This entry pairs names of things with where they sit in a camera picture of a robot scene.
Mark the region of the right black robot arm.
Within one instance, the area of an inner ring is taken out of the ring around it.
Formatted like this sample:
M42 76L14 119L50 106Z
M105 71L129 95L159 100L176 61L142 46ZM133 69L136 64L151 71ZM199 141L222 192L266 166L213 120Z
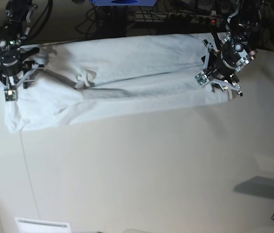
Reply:
M31 15L38 6L31 0L8 1L6 19L0 27L0 87L4 91L18 89L37 69L44 67L29 60L40 52L40 48L33 47L22 52L21 46L42 31L51 16L52 7L53 1L49 0L43 12L46 14L44 21L37 32L30 35L36 25L31 23Z

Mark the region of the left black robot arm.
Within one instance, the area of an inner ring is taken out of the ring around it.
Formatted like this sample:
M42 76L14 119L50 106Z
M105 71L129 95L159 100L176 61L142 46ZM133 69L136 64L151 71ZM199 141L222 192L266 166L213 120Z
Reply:
M226 38L214 54L214 63L208 67L213 79L230 79L255 59L254 40L262 20L261 0L238 0L235 12L226 20Z

